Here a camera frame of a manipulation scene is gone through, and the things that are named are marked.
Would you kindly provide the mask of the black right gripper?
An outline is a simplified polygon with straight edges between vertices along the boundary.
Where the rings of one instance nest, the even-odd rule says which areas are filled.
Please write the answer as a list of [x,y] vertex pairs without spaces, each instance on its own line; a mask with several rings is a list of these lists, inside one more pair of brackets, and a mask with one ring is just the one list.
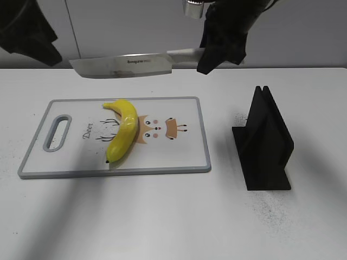
[[223,62],[239,65],[246,57],[247,32],[260,15],[273,7],[268,0],[183,1],[184,15],[200,19],[204,6],[203,35],[200,47],[204,49],[197,71],[209,74]]

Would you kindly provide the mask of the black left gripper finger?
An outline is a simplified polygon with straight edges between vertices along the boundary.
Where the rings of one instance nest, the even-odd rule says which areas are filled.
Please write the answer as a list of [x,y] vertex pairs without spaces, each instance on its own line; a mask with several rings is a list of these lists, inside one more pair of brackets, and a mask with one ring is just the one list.
[[1,1],[2,49],[54,66],[62,61],[56,40],[37,1]]

